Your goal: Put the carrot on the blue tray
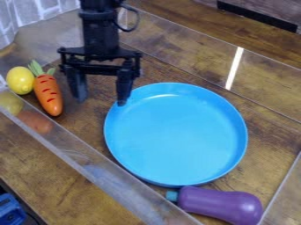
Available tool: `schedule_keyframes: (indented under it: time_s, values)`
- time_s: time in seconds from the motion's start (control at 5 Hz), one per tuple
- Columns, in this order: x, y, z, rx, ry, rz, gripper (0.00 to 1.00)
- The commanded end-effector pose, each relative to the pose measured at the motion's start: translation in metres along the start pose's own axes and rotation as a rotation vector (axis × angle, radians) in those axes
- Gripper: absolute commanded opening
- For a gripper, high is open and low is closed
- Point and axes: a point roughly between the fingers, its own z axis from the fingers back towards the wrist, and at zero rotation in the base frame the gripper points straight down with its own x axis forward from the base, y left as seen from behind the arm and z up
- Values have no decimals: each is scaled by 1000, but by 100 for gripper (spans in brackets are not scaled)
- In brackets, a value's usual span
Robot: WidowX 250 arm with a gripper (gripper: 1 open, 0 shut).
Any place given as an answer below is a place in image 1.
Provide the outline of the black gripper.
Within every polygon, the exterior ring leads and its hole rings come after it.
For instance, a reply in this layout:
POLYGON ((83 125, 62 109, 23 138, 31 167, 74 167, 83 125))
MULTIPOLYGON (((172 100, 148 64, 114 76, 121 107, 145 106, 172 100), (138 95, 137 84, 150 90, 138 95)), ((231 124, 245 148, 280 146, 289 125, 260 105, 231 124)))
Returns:
POLYGON ((81 0, 79 18, 83 22, 83 46, 61 47, 61 71, 66 74, 73 97, 82 103, 89 96, 85 74, 117 76, 117 102, 125 106, 132 96, 134 80, 141 76, 142 54, 121 47, 119 31, 137 29, 141 15, 125 0, 81 0), (137 22, 124 28, 118 9, 133 11, 137 22))

